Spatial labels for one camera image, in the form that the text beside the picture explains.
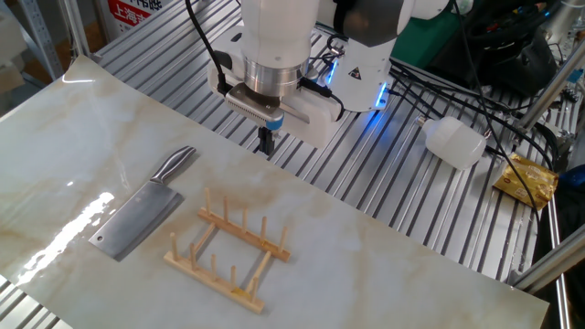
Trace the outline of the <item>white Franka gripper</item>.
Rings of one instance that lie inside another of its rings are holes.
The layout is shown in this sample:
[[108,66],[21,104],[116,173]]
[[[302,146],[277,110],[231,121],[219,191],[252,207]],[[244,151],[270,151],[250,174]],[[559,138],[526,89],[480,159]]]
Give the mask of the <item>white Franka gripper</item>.
[[326,86],[307,76],[301,67],[300,78],[292,94],[263,96],[245,83],[246,59],[241,53],[244,27],[236,26],[212,43],[220,67],[226,74],[228,91],[218,90],[218,71],[214,63],[207,65],[207,81],[214,93],[238,114],[258,126],[259,151],[271,155],[279,132],[288,133],[316,148],[323,148],[333,137],[335,123],[344,106]]

